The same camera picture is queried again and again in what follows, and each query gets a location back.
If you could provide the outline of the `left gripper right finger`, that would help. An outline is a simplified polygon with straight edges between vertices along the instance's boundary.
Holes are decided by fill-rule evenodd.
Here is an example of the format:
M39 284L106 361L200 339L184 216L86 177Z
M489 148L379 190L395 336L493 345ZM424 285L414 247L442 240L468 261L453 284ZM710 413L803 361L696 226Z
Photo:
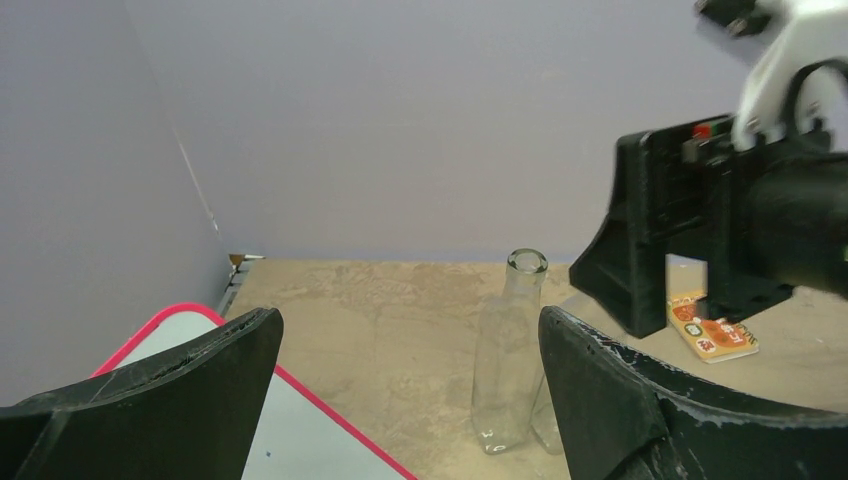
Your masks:
M843 479L847 417L721 386L571 316L539 347L574 479Z

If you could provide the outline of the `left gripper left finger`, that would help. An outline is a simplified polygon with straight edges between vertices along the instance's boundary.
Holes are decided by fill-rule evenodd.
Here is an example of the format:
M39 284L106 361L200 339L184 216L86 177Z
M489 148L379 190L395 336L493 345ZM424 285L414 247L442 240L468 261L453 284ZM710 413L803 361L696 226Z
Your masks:
M238 479L284 320L257 308L188 342L1 411L5 479Z

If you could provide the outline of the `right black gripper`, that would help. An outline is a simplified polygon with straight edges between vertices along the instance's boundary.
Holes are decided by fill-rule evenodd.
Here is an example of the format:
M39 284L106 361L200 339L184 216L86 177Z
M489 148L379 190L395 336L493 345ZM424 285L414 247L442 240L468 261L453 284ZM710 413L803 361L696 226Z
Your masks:
M616 220L606 218L570 282L626 333L667 325L666 259L706 264L697 310L740 322L799 287L847 293L847 156L821 125L746 152L727 116L616 143Z

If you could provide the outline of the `clear square glass bottle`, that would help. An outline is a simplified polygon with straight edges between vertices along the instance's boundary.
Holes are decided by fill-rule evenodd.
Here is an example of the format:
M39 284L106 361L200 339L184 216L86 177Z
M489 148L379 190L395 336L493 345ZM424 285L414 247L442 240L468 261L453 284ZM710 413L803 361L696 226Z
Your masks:
M540 251L511 252L503 289L487 299L478 320L471 422L487 455L502 454L529 435L542 380L538 317L547 271Z

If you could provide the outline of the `red-edged whiteboard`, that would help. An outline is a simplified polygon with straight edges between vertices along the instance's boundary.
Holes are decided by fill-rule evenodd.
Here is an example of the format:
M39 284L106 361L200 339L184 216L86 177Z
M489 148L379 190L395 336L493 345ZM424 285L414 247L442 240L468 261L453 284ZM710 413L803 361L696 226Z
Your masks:
M226 321L196 303L154 315L92 375L185 343ZM243 472L245 479L413 479L415 475L277 365Z

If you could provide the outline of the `aluminium frame rail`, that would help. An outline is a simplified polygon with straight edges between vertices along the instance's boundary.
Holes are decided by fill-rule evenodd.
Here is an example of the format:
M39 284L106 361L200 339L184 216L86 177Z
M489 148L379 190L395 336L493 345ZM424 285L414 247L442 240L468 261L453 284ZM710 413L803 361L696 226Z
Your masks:
M221 317L226 316L251 268L257 261L265 259L265 256L254 254L232 254L229 256L229 259L232 269L227 286L216 307L216 312Z

